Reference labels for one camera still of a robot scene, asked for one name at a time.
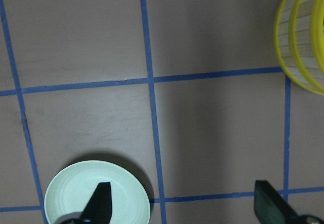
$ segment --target round plate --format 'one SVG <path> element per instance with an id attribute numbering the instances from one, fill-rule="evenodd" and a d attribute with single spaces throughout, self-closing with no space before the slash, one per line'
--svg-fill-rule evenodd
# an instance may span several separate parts
<path id="1" fill-rule="evenodd" d="M 103 161 L 75 163 L 53 178 L 45 194 L 48 222 L 54 224 L 70 213 L 80 214 L 100 182 L 111 183 L 110 224 L 148 224 L 150 204 L 141 183 L 126 169 Z"/>

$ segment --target grid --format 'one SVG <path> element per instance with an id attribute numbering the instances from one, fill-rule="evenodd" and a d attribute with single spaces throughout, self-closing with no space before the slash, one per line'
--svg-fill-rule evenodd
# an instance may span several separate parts
<path id="1" fill-rule="evenodd" d="M 81 88 L 135 85 L 135 84 L 147 84 L 149 88 L 153 140 L 154 140 L 154 149 L 155 149 L 155 158 L 156 158 L 158 189 L 159 189 L 159 196 L 160 196 L 159 198 L 156 199 L 150 199 L 150 202 L 160 203 L 161 219 L 163 224 L 167 223 L 167 215 L 166 215 L 167 202 L 187 202 L 187 201 L 197 201 L 197 200 L 229 199 L 229 198 L 241 198 L 241 197 L 254 196 L 253 192 L 242 192 L 242 193 L 213 194 L 213 195 L 186 196 L 186 197 L 174 197 L 174 198 L 165 197 L 162 164 L 161 164 L 161 156 L 160 156 L 160 146 L 159 146 L 159 136 L 158 136 L 158 126 L 157 126 L 154 85 L 155 83 L 161 83 L 161 82 L 202 80 L 202 79 L 213 79 L 213 78 L 220 78 L 220 77 L 246 76 L 252 74 L 282 73 L 282 69 L 280 67 L 270 67 L 270 68 L 228 70 L 228 71 L 209 72 L 209 73 L 195 73 L 195 74 L 185 74 L 185 75 L 178 75 L 178 76 L 154 77 L 152 58 L 151 58 L 149 21 L 148 21 L 146 0 L 140 0 L 140 3 L 141 3 L 142 23 L 143 23 L 143 32 L 144 32 L 144 44 L 145 44 L 145 54 L 146 54 L 147 75 L 148 75 L 147 78 L 130 79 L 125 81 L 102 81 L 102 82 L 75 83 L 75 84 L 65 84 L 65 85 L 21 88 L 19 83 L 19 78 L 18 78 L 17 67 L 15 63 L 14 52 L 13 52 L 11 39 L 10 39 L 9 26 L 7 23 L 5 6 L 3 0 L 0 0 L 0 15 L 2 17 L 2 26 L 3 26 L 3 31 L 4 31 L 6 46 L 7 46 L 8 57 L 10 61 L 10 67 L 12 71 L 12 77 L 15 85 L 14 90 L 0 91 L 0 97 L 12 96 L 12 95 L 17 96 L 19 107 L 20 107 L 20 115 L 21 115 L 23 130 L 24 130 L 24 136 L 27 143 L 29 160 L 32 166 L 32 173 L 36 185 L 38 199 L 40 202 L 39 206 L 17 206 L 17 207 L 0 208 L 0 212 L 40 210 L 43 214 L 44 222 L 47 223 L 45 217 L 45 211 L 44 211 L 41 184 L 38 176 L 38 170 L 35 161 L 32 140 L 28 129 L 27 118 L 25 115 L 25 104 L 23 98 L 24 94 L 47 92 L 47 91 L 58 91 L 58 90 L 81 89 Z M 289 195 L 291 194 L 324 192 L 324 187 L 302 188 L 302 189 L 289 188 L 290 106 L 291 106 L 291 81 L 288 79 L 288 77 L 286 77 L 285 79 L 285 130 L 284 130 L 285 137 L 284 137 L 284 156 L 283 156 L 284 157 L 284 166 L 283 166 L 284 179 L 283 179 L 283 190 L 278 191 L 280 194 L 283 195 L 285 200 L 288 200 Z"/>

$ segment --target plate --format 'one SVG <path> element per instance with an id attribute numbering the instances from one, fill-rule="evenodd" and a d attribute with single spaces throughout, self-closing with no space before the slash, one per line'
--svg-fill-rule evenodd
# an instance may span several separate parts
<path id="1" fill-rule="evenodd" d="M 78 162 L 53 178 L 45 194 L 48 222 L 55 224 L 68 214 L 79 216 L 100 182 L 111 183 L 110 224 L 148 224 L 150 204 L 142 184 L 126 169 L 104 161 Z"/>

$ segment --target black object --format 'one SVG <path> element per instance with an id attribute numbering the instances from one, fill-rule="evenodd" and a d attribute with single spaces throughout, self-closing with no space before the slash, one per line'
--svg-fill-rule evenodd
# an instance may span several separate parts
<path id="1" fill-rule="evenodd" d="M 260 224 L 324 224 L 316 216 L 298 215 L 265 180 L 255 182 L 254 213 Z"/>
<path id="2" fill-rule="evenodd" d="M 79 219 L 68 219 L 61 224 L 109 224 L 111 215 L 111 185 L 109 182 L 101 182 L 96 187 Z"/>

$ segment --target gray surface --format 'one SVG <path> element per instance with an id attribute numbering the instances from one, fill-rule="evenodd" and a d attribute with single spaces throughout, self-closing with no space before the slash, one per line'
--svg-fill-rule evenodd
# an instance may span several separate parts
<path id="1" fill-rule="evenodd" d="M 278 66 L 280 0 L 146 1 L 155 76 Z M 22 87 L 147 77 L 140 0 L 4 2 Z M 0 63 L 0 90 L 13 89 L 2 31 Z M 65 166 L 97 159 L 125 167 L 159 198 L 147 84 L 23 97 L 43 193 Z M 283 73 L 156 83 L 155 97 L 166 197 L 251 192 L 256 179 L 283 188 Z M 324 186 L 323 100 L 292 85 L 290 188 Z M 0 114 L 0 208 L 39 205 L 16 96 L 0 97 Z M 320 196 L 290 202 L 324 216 Z M 253 198 L 166 211 L 168 224 L 257 223 Z M 0 212 L 0 223 L 25 220 L 43 223 L 39 211 Z M 160 203 L 150 224 L 161 224 Z"/>

